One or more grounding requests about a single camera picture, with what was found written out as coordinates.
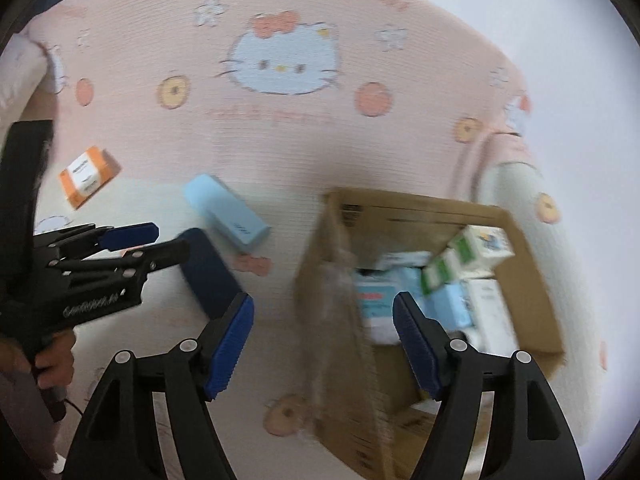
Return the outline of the person's left hand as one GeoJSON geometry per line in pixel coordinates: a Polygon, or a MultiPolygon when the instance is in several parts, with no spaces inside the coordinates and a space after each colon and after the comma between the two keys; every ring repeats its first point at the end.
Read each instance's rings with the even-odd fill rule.
{"type": "MultiPolygon", "coordinates": [[[[75,358],[73,348],[76,335],[73,330],[63,330],[52,336],[51,343],[35,357],[35,367],[39,372],[37,384],[40,389],[67,387],[73,381],[75,358]]],[[[28,374],[32,364],[23,353],[20,345],[12,340],[1,338],[1,374],[28,374]]]]}

